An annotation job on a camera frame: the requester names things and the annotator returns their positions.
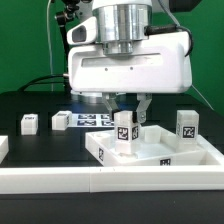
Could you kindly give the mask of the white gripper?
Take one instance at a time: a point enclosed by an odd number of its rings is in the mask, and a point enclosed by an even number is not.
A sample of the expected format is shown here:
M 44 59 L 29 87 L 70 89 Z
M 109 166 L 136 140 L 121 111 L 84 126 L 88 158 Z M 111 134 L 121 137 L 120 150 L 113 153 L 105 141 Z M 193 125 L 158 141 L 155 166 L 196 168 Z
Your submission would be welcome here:
M 142 124 L 152 101 L 148 93 L 182 93 L 192 85 L 188 49 L 186 33 L 136 41 L 130 55 L 106 56 L 96 44 L 74 47 L 68 57 L 69 82 L 77 92 L 105 92 L 102 101 L 111 120 L 119 112 L 115 93 L 138 93 L 133 122 Z

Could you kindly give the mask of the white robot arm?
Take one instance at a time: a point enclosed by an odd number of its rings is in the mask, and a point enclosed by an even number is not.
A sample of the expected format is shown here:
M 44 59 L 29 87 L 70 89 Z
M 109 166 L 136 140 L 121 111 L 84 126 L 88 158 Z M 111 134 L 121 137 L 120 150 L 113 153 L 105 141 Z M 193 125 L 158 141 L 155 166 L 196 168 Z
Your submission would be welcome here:
M 177 24 L 153 26 L 152 13 L 163 8 L 161 0 L 93 0 L 89 18 L 67 33 L 71 88 L 100 93 L 111 114 L 119 111 L 117 94 L 135 93 L 138 123 L 154 93 L 188 90 L 192 36 Z

